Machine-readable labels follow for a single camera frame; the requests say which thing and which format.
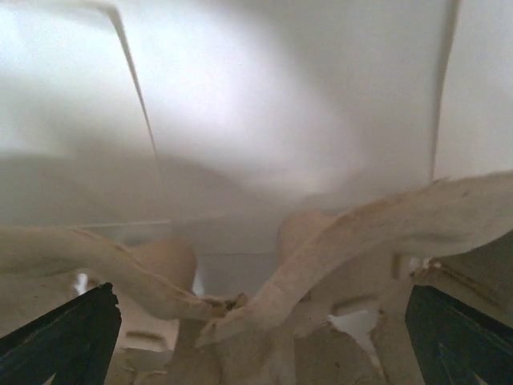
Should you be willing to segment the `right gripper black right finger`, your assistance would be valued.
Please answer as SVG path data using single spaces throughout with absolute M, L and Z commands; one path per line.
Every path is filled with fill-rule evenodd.
M 511 384 L 512 329 L 434 288 L 415 285 L 406 327 L 426 384 Z

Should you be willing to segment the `grey pulp cup carrier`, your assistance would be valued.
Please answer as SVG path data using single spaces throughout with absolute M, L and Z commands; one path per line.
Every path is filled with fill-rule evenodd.
M 511 172 L 440 180 L 330 217 L 247 304 L 232 311 L 220 299 L 195 296 L 150 272 L 120 244 L 77 229 L 2 228 L 1 271 L 49 277 L 93 270 L 156 318 L 206 321 L 199 337 L 206 345 L 279 326 L 321 280 L 365 253 L 388 246 L 400 254 L 446 257 L 493 241 L 511 227 Z

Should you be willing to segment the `blue checkered paper bag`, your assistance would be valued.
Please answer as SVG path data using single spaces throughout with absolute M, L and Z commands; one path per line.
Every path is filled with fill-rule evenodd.
M 509 1 L 4 1 L 1 222 L 189 238 L 512 166 Z

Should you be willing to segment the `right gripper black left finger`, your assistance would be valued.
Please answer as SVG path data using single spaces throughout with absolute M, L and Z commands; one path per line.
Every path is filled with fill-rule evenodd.
M 2 384 L 103 384 L 121 326 L 110 282 L 1 338 Z

